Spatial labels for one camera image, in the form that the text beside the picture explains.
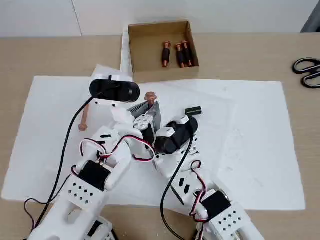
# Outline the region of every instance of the wire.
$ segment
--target wire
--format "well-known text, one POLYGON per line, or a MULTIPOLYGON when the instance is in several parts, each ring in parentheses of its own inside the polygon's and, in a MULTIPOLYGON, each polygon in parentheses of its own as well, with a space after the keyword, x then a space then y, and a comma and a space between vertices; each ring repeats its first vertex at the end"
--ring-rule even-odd
POLYGON ((148 163, 148 162, 151 162, 151 161, 155 158, 156 153, 155 153, 155 150, 154 150, 154 148, 152 147, 152 145, 149 144, 147 141, 143 140, 142 138, 139 138, 139 137, 134 136, 134 135, 125 135, 125 136, 123 136, 123 137, 118 141, 118 143, 115 145, 115 147, 113 148, 113 150, 112 150, 110 153, 106 153, 106 154, 101 154, 101 153, 100 153, 100 157, 101 157, 102 159, 107 159, 107 158, 109 158, 109 157, 117 150, 117 148, 118 148, 118 146, 121 144, 121 142, 122 142, 123 140, 125 140, 125 139, 128 139, 128 138, 129 138, 129 139, 134 139, 134 140, 136 140, 136 141, 138 141, 138 142, 140 142, 140 143, 148 146, 149 149, 150 149, 151 152, 152 152, 152 157, 150 157, 150 158, 139 158, 139 157, 136 157, 135 155, 133 155, 133 158, 134 158, 135 160, 137 160, 137 161, 139 161, 139 162, 148 163))
POLYGON ((71 132, 71 128, 77 118, 77 116, 81 113, 81 111, 94 99, 94 97, 90 97, 80 108, 79 110, 75 113, 75 115, 73 116, 71 122, 70 122, 70 125, 69 125, 69 128, 66 132, 66 136, 65 136, 65 140, 64 140, 64 144, 63 144, 63 148, 62 148, 62 153, 61 153, 61 159, 60 159, 60 165, 59 165, 59 169, 58 169, 58 172, 56 174, 56 179, 55 179, 55 182, 54 182, 54 185, 53 185, 53 188, 52 188, 52 191, 51 191, 51 194, 48 198, 48 201, 47 203, 45 204, 45 207, 44 209, 42 210, 41 212, 41 215, 39 216, 38 220, 36 221, 36 224, 34 225, 34 228, 38 227, 39 224, 41 223, 41 220, 42 218, 45 216, 47 210, 48 210, 48 207, 49 207, 49 204, 52 202, 52 198, 53 198, 53 195, 55 194, 55 191, 57 189, 57 185, 58 185, 58 182, 59 182, 59 178, 60 178, 60 174, 61 174, 61 171, 62 171, 62 166, 64 164, 64 158, 65 158, 65 152, 66 152, 66 148, 67 148, 67 143, 68 143, 68 139, 69 139, 69 136, 70 136, 70 132, 71 132))
POLYGON ((32 221, 32 228, 31 228, 31 231, 32 232, 34 229, 35 229, 35 220, 34 218, 32 217, 32 215, 30 214, 30 212, 28 212, 27 210, 27 203, 29 201, 35 201, 37 202, 38 204, 41 204, 41 205, 46 205, 46 204, 49 204, 51 203, 53 200, 56 199, 56 197, 58 196, 58 194, 61 192, 62 188, 64 187, 64 185, 66 184, 67 180, 70 178, 71 174, 69 176, 66 177, 66 179, 64 180, 62 186, 60 187, 60 189, 58 190, 58 192, 55 194, 55 196, 48 202, 41 202, 35 198, 28 198, 27 200, 24 201, 24 204, 23 204, 23 208, 24 208, 24 211, 26 212, 26 214, 28 214, 28 216, 30 217, 31 221, 32 221))
POLYGON ((97 142, 97 141, 94 140, 94 139, 85 138, 85 139, 83 139, 83 140, 80 142, 80 146, 79 146, 81 157, 84 156, 84 152, 83 152, 83 149, 82 149, 82 148, 83 148, 83 144, 86 143, 86 142, 94 144, 95 146, 97 146, 98 148, 100 148, 100 149, 104 152, 104 154, 107 154, 107 150, 106 150, 106 148, 105 148, 102 144, 100 144, 99 142, 97 142))
POLYGON ((193 165, 194 163, 198 163, 198 166, 197 166, 197 169, 199 169, 201 167, 201 161, 200 160, 194 160, 192 163, 191 163, 191 171, 193 173, 196 174, 198 180, 201 182, 201 185, 202 185, 202 190, 198 193, 198 195, 196 196, 195 198, 195 201, 193 203, 193 206, 192 206, 192 209, 189 213, 189 216, 193 217, 194 221, 196 222, 200 222, 200 223, 206 223, 208 220, 207 219, 197 219, 196 218, 196 206, 198 203, 201 203, 202 202, 202 199, 203 197, 206 195, 207 193, 207 186, 205 184, 205 181, 200 177, 200 175, 195 171, 195 169, 193 168, 193 165))
POLYGON ((167 220, 166 220, 166 218, 165 218, 165 213, 164 213, 164 201, 165 201, 165 197, 166 197, 166 195, 167 195, 167 192, 168 192, 168 190, 169 190, 172 182, 174 181, 176 175, 178 174, 178 172, 179 172, 182 164, 184 163, 184 161, 185 161, 185 159, 186 159, 186 157, 187 157, 187 155, 188 155, 188 153, 189 153, 189 151, 190 151, 190 148, 191 148, 191 145, 192 145, 192 143, 193 143, 193 140, 194 140, 194 136, 192 135, 192 136, 190 137, 189 145, 188 145, 188 147, 187 147, 187 149, 186 149, 186 151, 185 151, 185 153, 184 153, 184 155, 183 155, 183 157, 182 157, 182 159, 181 159, 178 167, 176 168, 174 174, 172 175, 169 183, 167 184, 167 186, 166 186, 166 188, 165 188, 165 190, 164 190, 164 192, 163 192, 163 195, 162 195, 162 198, 161 198, 161 202, 160 202, 160 213, 161 213, 161 218, 162 218, 162 221, 163 221, 164 225, 166 226, 166 228, 167 228, 174 236, 176 236, 176 237, 177 237, 178 239, 180 239, 180 240, 184 240, 184 238, 181 237, 179 234, 177 234, 177 233, 169 226, 169 224, 167 223, 167 220))

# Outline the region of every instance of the black cable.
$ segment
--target black cable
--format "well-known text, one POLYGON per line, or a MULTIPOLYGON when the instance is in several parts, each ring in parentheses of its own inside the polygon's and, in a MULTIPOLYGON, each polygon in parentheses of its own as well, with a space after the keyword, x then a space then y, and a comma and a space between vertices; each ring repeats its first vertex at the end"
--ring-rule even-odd
POLYGON ((29 201, 35 201, 37 202, 38 204, 41 204, 41 205, 46 205, 46 204, 49 204, 51 203, 53 200, 56 199, 56 197, 58 196, 58 194, 61 192, 62 188, 64 187, 64 185, 66 184, 68 178, 70 178, 71 174, 69 176, 66 177, 66 179, 64 180, 62 186, 60 187, 60 189, 58 190, 58 192, 55 194, 55 196, 51 199, 51 201, 49 202, 41 202, 41 201, 38 201, 37 199, 35 198, 28 198, 27 200, 24 201, 24 204, 23 204, 23 208, 24 208, 24 211, 26 212, 26 214, 28 214, 28 216, 30 217, 31 221, 32 221, 32 228, 31 228, 31 232, 35 229, 35 220, 34 218, 32 217, 32 215, 30 214, 30 212, 28 212, 27 210, 27 203, 29 201))
POLYGON ((69 135, 70 135, 70 132, 71 132, 71 128, 77 118, 77 116, 81 113, 81 111, 94 99, 94 97, 90 97, 80 108, 79 110, 75 113, 75 115, 73 116, 71 122, 70 122, 70 125, 69 125, 69 128, 68 128, 68 131, 66 132, 66 136, 65 136, 65 140, 64 140, 64 144, 63 144, 63 148, 62 148, 62 154, 61 154, 61 159, 60 159, 60 165, 59 165, 59 169, 58 169, 58 172, 56 174, 56 179, 55 179, 55 182, 54 182, 54 186, 53 186, 53 189, 52 189, 52 192, 48 198, 48 201, 47 203, 45 204, 45 207, 44 209, 42 210, 42 213, 41 215, 39 216, 38 220, 36 221, 36 224, 34 225, 34 228, 38 227, 39 224, 41 223, 41 220, 42 218, 45 216, 47 210, 48 210, 48 207, 49 207, 49 204, 52 202, 52 197, 53 195, 55 194, 55 191, 57 189, 57 185, 58 185, 58 182, 59 182, 59 178, 60 178, 60 174, 61 174, 61 170, 62 170, 62 166, 63 166, 63 163, 64 163, 64 157, 65 157, 65 152, 66 152, 66 148, 67 148, 67 143, 68 143, 68 139, 69 139, 69 135))
POLYGON ((181 159, 178 167, 176 168, 174 174, 172 175, 172 177, 171 177, 168 185, 166 186, 166 188, 165 188, 165 190, 164 190, 164 192, 163 192, 162 198, 161 198, 161 202, 160 202, 161 218, 162 218, 162 221, 163 221, 164 225, 166 226, 166 228, 167 228, 174 236, 176 236, 176 237, 177 237, 178 239, 180 239, 180 240, 185 240, 185 239, 184 239, 183 237, 181 237, 179 234, 177 234, 177 233, 169 226, 169 224, 168 224, 167 221, 166 221, 165 213, 164 213, 164 201, 165 201, 165 197, 166 197, 166 195, 167 195, 167 192, 168 192, 168 190, 169 190, 172 182, 174 181, 176 175, 178 174, 178 172, 179 172, 182 164, 184 163, 184 161, 185 161, 185 159, 186 159, 186 157, 187 157, 187 155, 188 155, 188 153, 189 153, 189 151, 190 151, 190 148, 191 148, 191 145, 192 145, 192 143, 193 143, 193 140, 194 140, 194 136, 191 135, 189 145, 188 145, 188 147, 187 147, 187 149, 186 149, 186 151, 185 151, 185 153, 184 153, 184 155, 183 155, 183 157, 182 157, 182 159, 181 159))

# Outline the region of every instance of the red and white wire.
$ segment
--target red and white wire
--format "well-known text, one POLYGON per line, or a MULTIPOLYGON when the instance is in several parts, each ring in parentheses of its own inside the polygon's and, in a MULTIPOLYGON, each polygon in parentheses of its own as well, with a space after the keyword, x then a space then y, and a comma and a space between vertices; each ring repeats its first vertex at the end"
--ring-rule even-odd
POLYGON ((120 141, 115 145, 115 147, 113 148, 113 150, 111 152, 108 152, 108 153, 105 153, 105 154, 100 154, 100 157, 102 159, 106 159, 106 158, 109 158, 118 148, 118 146, 122 143, 123 140, 125 139, 133 139, 135 141, 138 141, 139 143, 142 143, 143 145, 146 145, 148 146, 148 148, 150 149, 151 153, 152 153, 152 157, 150 158, 140 158, 140 157, 137 157, 135 155, 133 155, 133 158, 139 162, 145 162, 145 163, 148 163, 148 162, 151 162, 155 156, 156 156, 156 153, 155 153, 155 150, 154 148, 152 147, 151 144, 149 144, 147 141, 143 140, 142 138, 139 138, 137 136, 134 136, 134 135, 125 135, 123 136, 120 141))
POLYGON ((91 143, 91 144, 95 145, 98 149, 100 149, 100 152, 102 152, 102 153, 104 153, 104 154, 107 153, 107 149, 106 149, 102 144, 100 144, 99 142, 97 142, 97 141, 94 140, 94 139, 85 138, 85 139, 83 139, 83 140, 80 142, 80 145, 79 145, 80 154, 81 154, 82 157, 84 156, 84 152, 83 152, 83 145, 84 145, 84 143, 91 143))
POLYGON ((95 141, 94 139, 91 139, 91 138, 85 138, 81 141, 80 143, 80 153, 81 153, 81 156, 84 156, 84 152, 83 152, 83 144, 88 142, 88 143, 92 143, 94 144, 96 147, 98 147, 101 151, 100 151, 100 158, 102 159, 107 159, 109 158, 118 148, 118 146, 122 143, 123 140, 125 139, 134 139, 135 141, 138 141, 146 146, 148 146, 148 148, 150 149, 151 153, 152 153, 152 157, 150 158, 140 158, 140 157, 137 157, 135 155, 133 155, 133 158, 139 162, 151 162, 155 156, 156 156, 156 153, 155 153, 155 150, 154 148, 152 147, 151 144, 149 144, 147 141, 143 140, 142 138, 139 138, 137 136, 134 136, 134 135, 125 135, 123 136, 119 141, 118 143, 115 145, 115 147, 113 148, 113 150, 111 152, 107 152, 106 148, 100 144, 99 142, 95 141))
POLYGON ((198 203, 201 203, 202 202, 202 199, 203 197, 206 195, 207 193, 207 186, 206 186, 206 183, 205 181, 201 178, 201 176, 195 171, 195 168, 193 168, 193 165, 194 163, 198 163, 198 166, 197 166, 197 169, 199 169, 201 167, 201 161, 200 160, 194 160, 192 163, 191 163, 191 171, 193 173, 196 174, 198 180, 201 182, 201 185, 202 185, 202 189, 201 191, 198 193, 198 195, 196 196, 195 198, 195 201, 193 203, 193 206, 192 206, 192 209, 189 213, 189 216, 193 217, 194 221, 196 222, 199 222, 199 223, 206 223, 207 222, 207 219, 200 219, 200 218, 196 218, 196 207, 197 207, 197 204, 198 203))
POLYGON ((204 228, 205 228, 204 225, 205 225, 204 223, 201 224, 201 230, 199 232, 198 240, 202 240, 204 238, 204 228))

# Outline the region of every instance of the copper bolt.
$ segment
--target copper bolt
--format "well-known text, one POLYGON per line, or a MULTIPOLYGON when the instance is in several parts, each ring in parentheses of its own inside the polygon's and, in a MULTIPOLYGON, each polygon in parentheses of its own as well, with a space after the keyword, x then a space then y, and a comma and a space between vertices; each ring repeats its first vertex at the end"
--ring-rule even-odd
MULTIPOLYGON (((171 43, 170 43, 170 41, 164 41, 163 42, 163 48, 164 49, 169 49, 171 47, 171 43)), ((168 60, 163 60, 163 66, 164 67, 167 67, 168 66, 168 60)))
POLYGON ((183 55, 182 55, 181 43, 177 43, 175 45, 175 47, 176 47, 176 50, 178 51, 177 52, 178 63, 180 64, 181 68, 184 68, 185 64, 184 64, 183 55))
POLYGON ((89 111, 89 104, 84 107, 83 113, 82 113, 82 118, 81 118, 81 123, 78 125, 79 130, 82 132, 87 130, 87 128, 88 128, 88 125, 87 125, 88 111, 89 111))
POLYGON ((164 42, 163 42, 163 47, 164 47, 165 49, 170 48, 170 47, 171 47, 170 41, 164 41, 164 42))
POLYGON ((183 40, 183 41, 182 41, 182 44, 183 44, 183 46, 184 46, 185 49, 188 48, 188 41, 183 40))
POLYGON ((148 102, 149 109, 155 104, 156 99, 157 99, 157 96, 153 91, 149 91, 145 94, 144 100, 148 102))
POLYGON ((186 57, 189 58, 189 59, 187 59, 187 63, 188 63, 188 66, 191 67, 192 63, 191 63, 191 59, 190 59, 190 51, 188 49, 188 41, 183 40, 182 44, 183 44, 183 47, 184 47, 185 51, 189 53, 188 54, 189 56, 186 56, 186 57))

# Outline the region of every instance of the bolt with black rubber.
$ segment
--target bolt with black rubber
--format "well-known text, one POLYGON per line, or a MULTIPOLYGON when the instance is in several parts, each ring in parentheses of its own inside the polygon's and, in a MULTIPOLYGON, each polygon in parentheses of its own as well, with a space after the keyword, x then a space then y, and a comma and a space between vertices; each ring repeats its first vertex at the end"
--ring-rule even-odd
POLYGON ((192 67, 192 59, 191 59, 190 49, 188 47, 188 42, 186 40, 183 40, 182 45, 183 45, 182 52, 184 54, 185 63, 187 66, 192 67))
POLYGON ((168 63, 170 62, 170 41, 163 42, 163 50, 162 50, 162 66, 166 68, 168 63))
POLYGON ((180 66, 180 68, 184 68, 185 67, 185 63, 184 63, 184 55, 182 53, 182 45, 181 43, 177 43, 175 45, 176 47, 176 60, 180 66))

